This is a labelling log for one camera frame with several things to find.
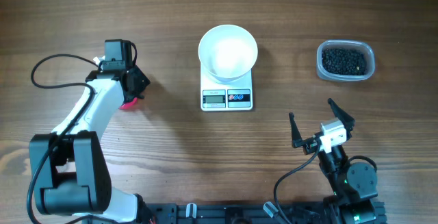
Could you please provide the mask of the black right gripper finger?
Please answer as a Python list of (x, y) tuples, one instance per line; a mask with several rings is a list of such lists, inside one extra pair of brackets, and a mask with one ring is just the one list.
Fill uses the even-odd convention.
[(290, 112), (289, 114), (289, 122), (290, 122), (290, 126), (291, 126), (291, 131), (292, 131), (292, 146), (293, 148), (298, 148), (303, 146), (303, 139), (302, 136), (300, 135), (298, 126), (294, 120), (294, 113)]
[(341, 109), (331, 98), (328, 99), (328, 104), (330, 105), (335, 117), (343, 123), (346, 131), (352, 131), (355, 126), (355, 119)]

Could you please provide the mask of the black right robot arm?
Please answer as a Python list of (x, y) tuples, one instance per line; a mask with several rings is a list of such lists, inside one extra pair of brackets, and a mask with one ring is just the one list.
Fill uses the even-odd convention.
[(328, 100), (334, 119), (320, 124), (320, 131), (310, 138), (302, 138), (289, 113), (292, 146), (303, 148), (304, 154), (319, 159), (319, 167), (327, 178), (333, 195), (322, 202), (328, 223), (386, 223), (384, 203), (375, 200), (377, 165), (370, 158), (346, 155), (342, 145), (351, 139), (355, 119), (332, 99)]

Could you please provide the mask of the pink measuring scoop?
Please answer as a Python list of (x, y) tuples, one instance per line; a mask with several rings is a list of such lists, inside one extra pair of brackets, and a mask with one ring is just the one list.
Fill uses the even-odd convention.
[(132, 107), (137, 103), (137, 101), (138, 101), (138, 98), (135, 97), (135, 98), (134, 98), (132, 101), (130, 101), (129, 103), (124, 103), (124, 104), (122, 104), (122, 105), (119, 107), (119, 109), (120, 109), (120, 110), (128, 110), (128, 109), (132, 108)]

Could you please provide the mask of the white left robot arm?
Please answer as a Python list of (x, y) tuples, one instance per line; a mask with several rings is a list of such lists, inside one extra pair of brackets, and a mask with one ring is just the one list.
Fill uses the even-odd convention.
[(31, 181), (26, 208), (73, 216), (76, 223), (154, 223), (139, 194), (112, 186), (100, 140), (115, 111), (142, 98), (150, 84), (138, 68), (133, 42), (105, 41), (105, 54), (80, 85), (84, 92), (70, 114), (48, 134), (29, 142)]

